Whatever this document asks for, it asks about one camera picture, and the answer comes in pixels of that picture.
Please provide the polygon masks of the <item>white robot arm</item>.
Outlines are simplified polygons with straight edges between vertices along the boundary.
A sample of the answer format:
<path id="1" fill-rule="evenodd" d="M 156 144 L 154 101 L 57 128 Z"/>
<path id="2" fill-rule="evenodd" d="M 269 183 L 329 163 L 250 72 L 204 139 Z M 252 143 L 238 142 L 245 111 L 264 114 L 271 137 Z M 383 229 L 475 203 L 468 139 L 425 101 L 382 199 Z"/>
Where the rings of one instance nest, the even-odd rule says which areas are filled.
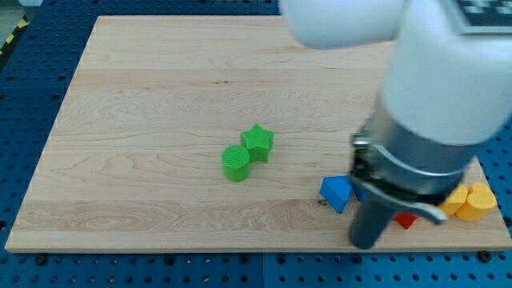
<path id="1" fill-rule="evenodd" d="M 367 197 L 435 202 L 462 180 L 511 115 L 511 25 L 470 27 L 455 1 L 282 1 L 304 46 L 334 50 L 394 41 L 374 108 L 355 134 L 352 184 Z"/>

